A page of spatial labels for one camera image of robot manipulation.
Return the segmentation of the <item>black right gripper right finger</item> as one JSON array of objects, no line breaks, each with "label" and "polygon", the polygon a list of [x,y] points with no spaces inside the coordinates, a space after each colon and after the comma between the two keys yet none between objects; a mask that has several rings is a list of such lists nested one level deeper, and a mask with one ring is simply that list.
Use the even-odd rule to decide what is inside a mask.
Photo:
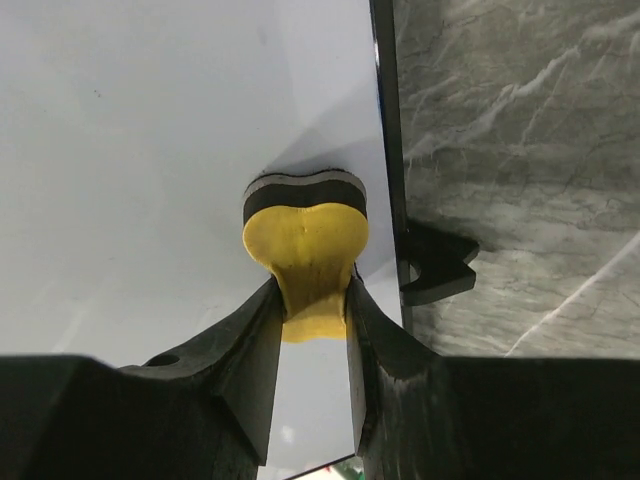
[{"label": "black right gripper right finger", "polygon": [[635,360],[441,356],[346,292],[355,449],[370,479],[635,479]]}]

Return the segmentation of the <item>yellow bone-shaped eraser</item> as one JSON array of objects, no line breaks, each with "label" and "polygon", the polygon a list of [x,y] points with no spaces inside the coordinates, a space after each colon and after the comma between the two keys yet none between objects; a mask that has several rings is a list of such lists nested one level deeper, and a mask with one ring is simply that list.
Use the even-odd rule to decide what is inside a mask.
[{"label": "yellow bone-shaped eraser", "polygon": [[277,281],[283,341],[345,339],[345,295],[368,239],[366,189],[350,172],[266,174],[248,185],[242,241]]}]

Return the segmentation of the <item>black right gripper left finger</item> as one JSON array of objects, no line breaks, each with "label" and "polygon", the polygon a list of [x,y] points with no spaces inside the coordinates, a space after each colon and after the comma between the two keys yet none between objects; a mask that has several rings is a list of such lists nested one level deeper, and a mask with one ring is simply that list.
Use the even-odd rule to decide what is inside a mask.
[{"label": "black right gripper left finger", "polygon": [[5,479],[253,479],[266,462],[284,307],[263,284],[141,366],[1,360]]}]

